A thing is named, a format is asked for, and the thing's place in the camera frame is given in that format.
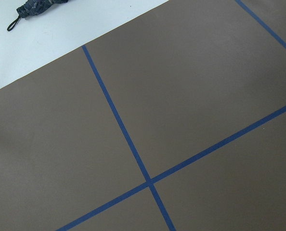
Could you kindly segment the folded dark blue umbrella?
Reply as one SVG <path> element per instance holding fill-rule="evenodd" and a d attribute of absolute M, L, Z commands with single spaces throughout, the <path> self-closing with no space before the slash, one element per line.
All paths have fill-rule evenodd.
<path fill-rule="evenodd" d="M 27 0 L 16 9 L 18 17 L 7 27 L 7 31 L 12 31 L 20 19 L 42 14 L 53 5 L 64 3 L 68 0 Z"/>

